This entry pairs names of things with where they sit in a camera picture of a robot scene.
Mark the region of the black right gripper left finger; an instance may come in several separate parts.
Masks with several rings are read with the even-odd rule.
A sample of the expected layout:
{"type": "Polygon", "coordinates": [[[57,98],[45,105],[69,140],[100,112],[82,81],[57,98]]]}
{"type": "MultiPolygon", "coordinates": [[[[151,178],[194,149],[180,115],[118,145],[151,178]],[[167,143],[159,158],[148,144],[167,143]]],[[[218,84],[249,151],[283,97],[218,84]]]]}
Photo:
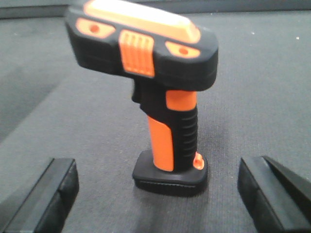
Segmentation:
{"type": "Polygon", "coordinates": [[[0,203],[2,233],[60,233],[79,192],[75,159],[53,158],[0,203]]]}

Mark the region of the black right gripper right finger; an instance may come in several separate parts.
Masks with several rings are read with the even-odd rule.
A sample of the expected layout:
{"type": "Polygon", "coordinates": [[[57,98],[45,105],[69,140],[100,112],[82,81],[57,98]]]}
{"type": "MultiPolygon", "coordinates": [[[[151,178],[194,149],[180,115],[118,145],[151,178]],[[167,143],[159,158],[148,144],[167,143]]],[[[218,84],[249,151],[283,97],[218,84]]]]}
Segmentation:
{"type": "Polygon", "coordinates": [[[241,158],[238,191],[259,233],[311,231],[311,183],[276,160],[241,158]]]}

